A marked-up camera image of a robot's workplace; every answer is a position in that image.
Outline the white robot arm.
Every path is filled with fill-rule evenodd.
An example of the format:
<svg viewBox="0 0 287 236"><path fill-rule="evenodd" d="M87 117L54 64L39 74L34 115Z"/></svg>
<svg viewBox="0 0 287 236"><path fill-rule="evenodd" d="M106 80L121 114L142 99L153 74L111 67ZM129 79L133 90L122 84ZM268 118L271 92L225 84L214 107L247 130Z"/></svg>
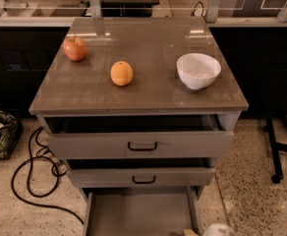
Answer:
<svg viewBox="0 0 287 236"><path fill-rule="evenodd" d="M193 229L185 229L184 236L236 236L236 233L226 224L213 223L202 234L195 232Z"/></svg>

